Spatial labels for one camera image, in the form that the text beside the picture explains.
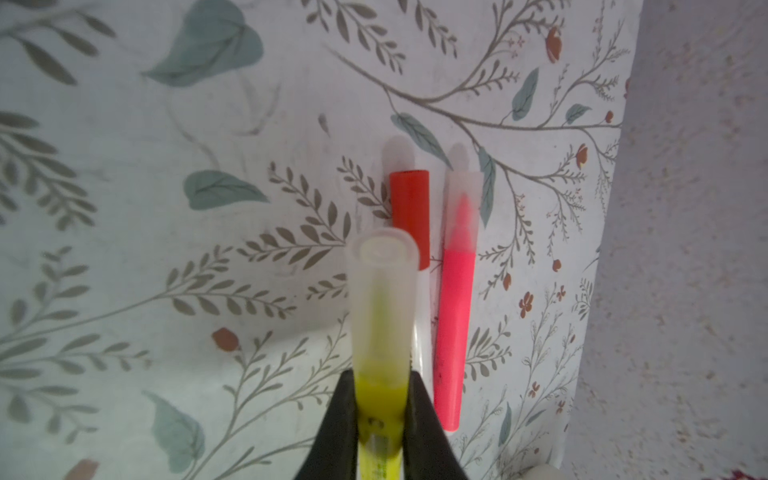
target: gray floor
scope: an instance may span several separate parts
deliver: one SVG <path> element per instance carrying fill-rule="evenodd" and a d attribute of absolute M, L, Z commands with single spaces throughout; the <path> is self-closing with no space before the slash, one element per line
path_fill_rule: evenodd
<path fill-rule="evenodd" d="M 768 475 L 768 2 L 647 0 L 562 468 Z"/>

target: red marker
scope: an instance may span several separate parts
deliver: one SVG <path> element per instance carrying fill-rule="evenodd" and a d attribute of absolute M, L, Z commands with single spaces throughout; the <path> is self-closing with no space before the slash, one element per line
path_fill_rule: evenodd
<path fill-rule="evenodd" d="M 435 411 L 443 429 L 458 430 L 475 279 L 481 172 L 449 172 L 445 203 L 440 312 L 435 344 Z"/>

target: marker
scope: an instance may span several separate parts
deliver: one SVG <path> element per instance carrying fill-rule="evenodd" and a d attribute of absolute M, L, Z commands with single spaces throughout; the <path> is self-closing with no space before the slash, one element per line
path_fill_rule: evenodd
<path fill-rule="evenodd" d="M 447 433 L 458 430 L 475 278 L 482 172 L 448 172 L 440 310 L 435 342 L 435 411 Z"/>
<path fill-rule="evenodd" d="M 429 295 L 429 172 L 408 170 L 389 175 L 392 225 L 410 233 L 419 247 L 416 311 L 411 342 L 411 367 L 422 376 L 430 399 L 432 388 L 432 301 Z"/>
<path fill-rule="evenodd" d="M 410 380 L 419 248 L 382 228 L 346 248 L 352 366 L 362 480 L 396 480 Z"/>

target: translucent cap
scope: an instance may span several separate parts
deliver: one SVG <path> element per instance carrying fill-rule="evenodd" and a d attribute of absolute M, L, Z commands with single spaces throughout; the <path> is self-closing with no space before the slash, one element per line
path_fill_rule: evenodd
<path fill-rule="evenodd" d="M 445 179 L 445 248 L 477 250 L 482 197 L 482 172 L 449 171 Z"/>
<path fill-rule="evenodd" d="M 355 374 L 407 382 L 419 248 L 404 230 L 381 228 L 357 237 L 345 253 Z"/>

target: tablecloth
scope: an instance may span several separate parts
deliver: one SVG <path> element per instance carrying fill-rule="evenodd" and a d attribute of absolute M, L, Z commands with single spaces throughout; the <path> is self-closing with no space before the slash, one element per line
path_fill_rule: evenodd
<path fill-rule="evenodd" d="M 0 4 L 4 478 L 292 478 L 350 366 L 343 248 L 484 174 L 470 478 L 559 465 L 641 2 Z"/>

